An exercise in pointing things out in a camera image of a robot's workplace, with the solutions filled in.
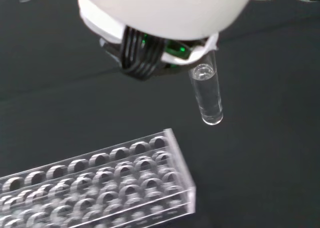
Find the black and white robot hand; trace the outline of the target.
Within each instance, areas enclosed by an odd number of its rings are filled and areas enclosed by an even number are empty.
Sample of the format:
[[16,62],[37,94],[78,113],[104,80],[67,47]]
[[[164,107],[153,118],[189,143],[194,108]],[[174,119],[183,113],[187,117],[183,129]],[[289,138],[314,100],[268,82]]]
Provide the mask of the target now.
[[250,0],[77,0],[84,24],[137,80],[190,69]]

